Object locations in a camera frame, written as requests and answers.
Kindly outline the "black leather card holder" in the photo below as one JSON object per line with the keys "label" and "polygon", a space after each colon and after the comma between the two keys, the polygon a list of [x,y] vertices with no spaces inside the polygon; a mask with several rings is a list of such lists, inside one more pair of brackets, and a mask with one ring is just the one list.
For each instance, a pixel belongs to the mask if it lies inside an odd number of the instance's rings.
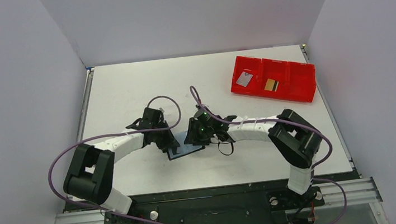
{"label": "black leather card holder", "polygon": [[167,152],[168,159],[170,161],[174,159],[181,158],[183,156],[187,156],[191,153],[201,151],[205,149],[205,146],[193,145],[193,144],[184,144],[184,141],[187,136],[187,131],[178,132],[174,135],[175,140],[179,144],[178,147],[170,148]]}

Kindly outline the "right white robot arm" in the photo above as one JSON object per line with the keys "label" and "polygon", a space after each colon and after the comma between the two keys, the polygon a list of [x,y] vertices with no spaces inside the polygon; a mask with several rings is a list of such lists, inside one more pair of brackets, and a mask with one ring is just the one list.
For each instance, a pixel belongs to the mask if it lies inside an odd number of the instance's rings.
{"label": "right white robot arm", "polygon": [[238,141],[272,142],[290,164],[286,199],[300,206],[308,199],[314,174],[315,155],[322,137],[299,114],[285,109],[280,115],[265,118],[246,118],[236,115],[212,116],[200,108],[189,119],[184,143],[207,146],[212,139],[223,143]]}

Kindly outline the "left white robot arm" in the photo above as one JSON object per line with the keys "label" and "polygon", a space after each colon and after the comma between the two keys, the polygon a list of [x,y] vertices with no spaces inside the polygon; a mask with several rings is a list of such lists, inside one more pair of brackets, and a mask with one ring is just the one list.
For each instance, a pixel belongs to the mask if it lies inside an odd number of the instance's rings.
{"label": "left white robot arm", "polygon": [[118,137],[94,145],[80,144],[75,149],[63,191],[76,198],[117,212],[121,224],[137,224],[139,212],[133,200],[113,188],[114,165],[128,154],[152,143],[163,153],[180,146],[164,120],[163,111],[146,107]]}

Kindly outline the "silver grey credit card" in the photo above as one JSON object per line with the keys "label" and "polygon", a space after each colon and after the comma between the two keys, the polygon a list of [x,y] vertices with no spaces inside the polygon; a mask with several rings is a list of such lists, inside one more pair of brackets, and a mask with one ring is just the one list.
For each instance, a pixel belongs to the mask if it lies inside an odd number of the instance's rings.
{"label": "silver grey credit card", "polygon": [[243,71],[237,78],[236,84],[240,85],[242,87],[247,87],[252,78],[253,78],[253,75],[251,73]]}

